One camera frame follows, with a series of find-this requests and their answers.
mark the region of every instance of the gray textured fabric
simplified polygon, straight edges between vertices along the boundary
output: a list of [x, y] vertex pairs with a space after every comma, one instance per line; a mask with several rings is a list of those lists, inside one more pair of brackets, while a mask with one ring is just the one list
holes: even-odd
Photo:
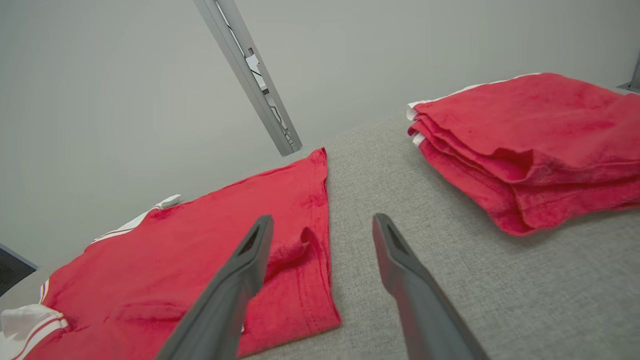
[[[637, 358], [640, 212], [595, 214], [527, 238], [508, 236], [428, 165], [407, 127], [398, 114], [323, 144], [333, 296], [343, 325], [249, 358], [406, 359], [396, 303], [378, 273], [376, 212], [391, 216], [492, 359]], [[39, 285], [59, 265], [11, 289], [0, 309], [37, 301]]]

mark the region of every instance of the white wall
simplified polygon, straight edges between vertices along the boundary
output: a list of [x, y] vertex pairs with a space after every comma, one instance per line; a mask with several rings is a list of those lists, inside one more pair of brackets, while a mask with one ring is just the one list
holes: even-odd
[[0, 2], [0, 243], [36, 265], [279, 157], [191, 0]]
[[638, 0], [236, 0], [305, 145], [467, 85], [630, 81]]

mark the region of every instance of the red garment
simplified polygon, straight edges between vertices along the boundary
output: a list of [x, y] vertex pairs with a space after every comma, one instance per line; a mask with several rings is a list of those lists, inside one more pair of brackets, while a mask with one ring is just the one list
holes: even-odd
[[414, 110], [425, 158], [507, 233], [640, 203], [637, 95], [537, 74]]
[[28, 359], [153, 359], [254, 221], [274, 219], [265, 284], [238, 356], [340, 325], [331, 293], [324, 149], [189, 203], [153, 209], [131, 232], [90, 245], [49, 279], [62, 312]]

